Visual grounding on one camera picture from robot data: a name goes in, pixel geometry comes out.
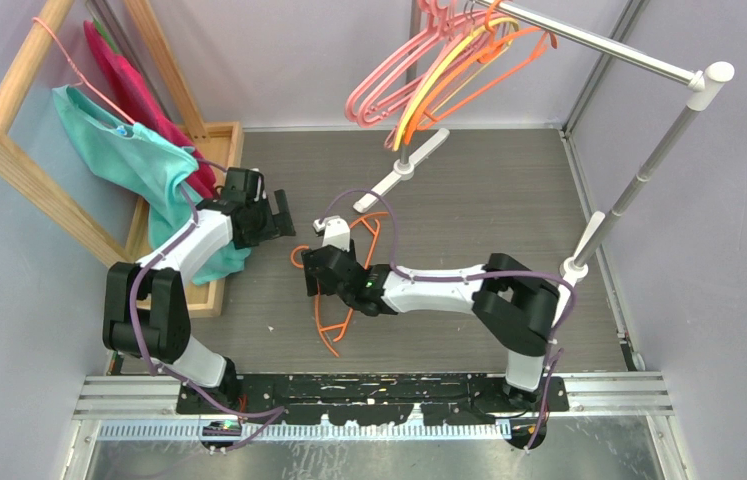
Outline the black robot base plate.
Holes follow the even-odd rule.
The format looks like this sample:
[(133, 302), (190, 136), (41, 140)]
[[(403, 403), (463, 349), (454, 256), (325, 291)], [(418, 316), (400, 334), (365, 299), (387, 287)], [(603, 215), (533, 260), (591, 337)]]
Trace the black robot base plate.
[(235, 397), (215, 389), (204, 399), (183, 386), (179, 414), (214, 414), (215, 404), (256, 418), (213, 421), (204, 436), (238, 433), (247, 438), (283, 414), (260, 439), (450, 440), (504, 439), (522, 449), (546, 437), (551, 414), (567, 412), (562, 378), (544, 378), (535, 393), (518, 393), (505, 379), (486, 373), (444, 374), (247, 374)]

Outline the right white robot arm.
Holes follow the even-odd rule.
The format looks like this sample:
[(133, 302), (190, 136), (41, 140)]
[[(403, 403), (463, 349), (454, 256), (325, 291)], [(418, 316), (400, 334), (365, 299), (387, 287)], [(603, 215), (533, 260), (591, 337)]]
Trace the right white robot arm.
[(570, 281), (503, 253), (461, 269), (417, 270), (364, 266), (353, 250), (322, 246), (303, 251), (301, 264), (308, 295), (335, 295), (369, 317), (414, 311), (476, 317), (507, 351), (507, 403), (526, 411), (541, 400), (553, 333), (574, 298)]

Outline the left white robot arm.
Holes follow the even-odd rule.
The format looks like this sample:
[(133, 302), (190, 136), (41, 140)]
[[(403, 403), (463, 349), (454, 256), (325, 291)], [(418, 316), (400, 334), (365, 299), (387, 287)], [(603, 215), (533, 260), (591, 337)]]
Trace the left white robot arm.
[(136, 263), (109, 269), (105, 347), (170, 370), (193, 389), (202, 387), (214, 411), (231, 411), (241, 397), (235, 364), (193, 336), (185, 286), (224, 247), (252, 248), (294, 233), (285, 191), (269, 195), (261, 172), (230, 169), (218, 197), (194, 205), (172, 238)]

